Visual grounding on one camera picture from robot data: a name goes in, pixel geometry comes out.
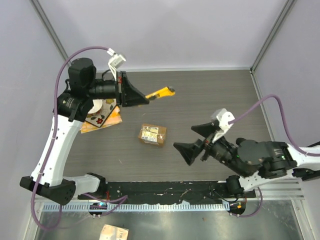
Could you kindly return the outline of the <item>yellow utility knife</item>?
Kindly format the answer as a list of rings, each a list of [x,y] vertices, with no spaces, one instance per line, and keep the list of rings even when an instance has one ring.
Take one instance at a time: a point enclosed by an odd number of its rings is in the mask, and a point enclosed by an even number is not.
[[[146,99],[153,101],[163,97],[171,97],[176,94],[176,91],[171,86],[163,87],[153,93],[150,93],[145,96]]]

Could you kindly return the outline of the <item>brown cardboard express box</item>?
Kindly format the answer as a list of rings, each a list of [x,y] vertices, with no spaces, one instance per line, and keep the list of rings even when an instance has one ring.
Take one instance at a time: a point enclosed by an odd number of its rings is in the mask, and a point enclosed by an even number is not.
[[[167,137],[167,128],[164,126],[143,123],[138,139],[145,144],[163,147]]]

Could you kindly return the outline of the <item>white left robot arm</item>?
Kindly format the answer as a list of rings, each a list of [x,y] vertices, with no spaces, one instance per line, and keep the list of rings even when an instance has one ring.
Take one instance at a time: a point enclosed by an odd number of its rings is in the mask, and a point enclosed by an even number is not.
[[[116,105],[122,107],[149,104],[145,95],[130,83],[126,73],[117,71],[125,61],[121,54],[110,58],[108,67],[112,80],[97,79],[97,69],[89,58],[72,61],[66,89],[54,100],[52,126],[45,148],[31,175],[21,178],[22,188],[61,206],[74,196],[86,193],[97,200],[106,195],[104,177],[94,173],[64,177],[63,173],[74,139],[93,108],[94,100],[114,99]]]

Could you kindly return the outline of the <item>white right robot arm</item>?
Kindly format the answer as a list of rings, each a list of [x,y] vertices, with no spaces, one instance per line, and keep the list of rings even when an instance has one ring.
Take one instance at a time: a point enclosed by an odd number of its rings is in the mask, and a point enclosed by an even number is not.
[[[227,141],[218,123],[194,125],[191,129],[203,136],[194,143],[175,142],[188,165],[203,153],[201,161],[209,157],[234,172],[225,180],[226,195],[242,198],[262,185],[277,180],[300,178],[302,181],[320,177],[320,145],[303,147],[281,141],[255,141],[237,138],[236,143]]]

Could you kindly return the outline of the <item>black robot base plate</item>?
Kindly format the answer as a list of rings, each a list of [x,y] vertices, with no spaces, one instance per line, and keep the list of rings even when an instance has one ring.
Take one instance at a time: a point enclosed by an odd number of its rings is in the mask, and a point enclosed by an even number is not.
[[[215,204],[220,197],[224,199],[255,198],[252,190],[232,195],[225,182],[218,181],[135,181],[107,182],[97,192],[90,192],[101,200],[116,200],[127,196],[125,204],[132,205],[173,205],[186,201],[192,205]]]

